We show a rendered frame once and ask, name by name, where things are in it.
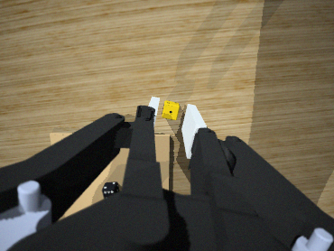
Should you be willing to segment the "tan flat mat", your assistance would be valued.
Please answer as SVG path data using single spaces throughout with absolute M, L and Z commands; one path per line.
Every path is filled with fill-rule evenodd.
M 51 144 L 73 133 L 50 133 Z M 169 189 L 169 158 L 170 158 L 170 135 L 154 135 L 156 162 L 160 162 L 162 187 Z M 86 208 L 102 199 L 102 189 L 106 182 L 117 182 L 119 191 L 122 189 L 125 165 L 129 149 L 121 148 L 120 153 L 107 168 L 99 174 L 95 181 L 82 193 L 78 200 L 66 211 L 65 218 L 79 210 Z

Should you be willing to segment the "yellow die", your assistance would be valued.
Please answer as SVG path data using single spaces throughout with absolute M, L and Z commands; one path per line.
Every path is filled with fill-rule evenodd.
M 179 103 L 165 100 L 162 111 L 162 117 L 172 120 L 177 120 L 179 109 L 180 109 Z

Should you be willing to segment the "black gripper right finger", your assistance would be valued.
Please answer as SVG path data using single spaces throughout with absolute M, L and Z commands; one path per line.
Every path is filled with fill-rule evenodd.
M 190 195 L 209 196 L 217 251 L 277 251 L 273 236 L 292 251 L 334 251 L 333 217 L 243 140 L 220 140 L 206 127 L 188 104 L 181 131 Z

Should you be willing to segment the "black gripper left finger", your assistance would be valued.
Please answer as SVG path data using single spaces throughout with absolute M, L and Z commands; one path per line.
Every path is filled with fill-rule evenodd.
M 27 160 L 1 167 L 0 251 L 57 222 L 121 148 L 130 149 L 112 251 L 163 251 L 170 224 L 155 152 L 159 101 L 152 97 L 149 106 L 138 106 L 134 122 L 106 114 Z

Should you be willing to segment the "black die with white pips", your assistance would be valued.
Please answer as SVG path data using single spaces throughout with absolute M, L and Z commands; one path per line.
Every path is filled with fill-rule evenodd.
M 110 196 L 114 193 L 119 192 L 118 183 L 116 181 L 115 182 L 106 182 L 103 189 L 102 189 L 102 192 L 103 192 L 104 198 L 108 197 L 108 196 Z

